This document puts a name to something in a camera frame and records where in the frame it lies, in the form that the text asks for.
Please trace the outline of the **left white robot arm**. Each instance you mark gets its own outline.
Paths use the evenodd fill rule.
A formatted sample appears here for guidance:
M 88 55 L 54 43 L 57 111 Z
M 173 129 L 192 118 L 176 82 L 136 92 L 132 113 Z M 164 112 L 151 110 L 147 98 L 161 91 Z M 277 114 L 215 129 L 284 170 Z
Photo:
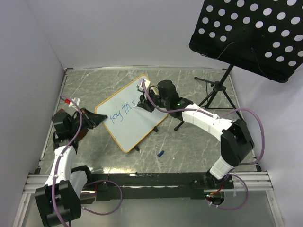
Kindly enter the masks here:
M 43 187 L 36 189 L 35 200 L 45 227 L 71 222 L 81 216 L 81 191 L 93 186 L 87 166 L 73 167 L 79 141 L 99 126 L 107 115 L 82 108 L 73 115 L 60 109 L 53 117 L 54 161 Z

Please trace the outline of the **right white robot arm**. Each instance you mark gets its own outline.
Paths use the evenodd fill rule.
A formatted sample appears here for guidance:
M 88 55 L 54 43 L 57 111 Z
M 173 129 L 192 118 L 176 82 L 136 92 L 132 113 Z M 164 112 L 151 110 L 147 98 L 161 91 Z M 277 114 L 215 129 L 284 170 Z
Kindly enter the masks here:
M 137 107 L 150 113 L 154 110 L 167 113 L 218 139 L 221 146 L 220 157 L 207 171 L 206 181 L 211 188 L 218 188 L 223 183 L 223 178 L 253 150 L 254 142 L 243 120 L 224 119 L 204 110 L 191 100 L 180 97 L 172 81 L 160 81 L 157 85 L 158 91 L 154 92 L 151 82 L 141 79 L 137 89 L 142 93 Z

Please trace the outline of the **yellow framed whiteboard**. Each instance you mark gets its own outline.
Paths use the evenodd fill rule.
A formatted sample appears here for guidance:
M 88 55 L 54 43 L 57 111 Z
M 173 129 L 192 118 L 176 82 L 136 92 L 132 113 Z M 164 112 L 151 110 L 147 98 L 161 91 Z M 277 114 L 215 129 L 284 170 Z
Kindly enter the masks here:
M 124 153 L 131 151 L 167 117 L 156 109 L 150 113 L 133 108 L 142 94 L 136 88 L 141 78 L 149 80 L 142 74 L 95 107 L 95 113 L 107 115 L 103 124 Z

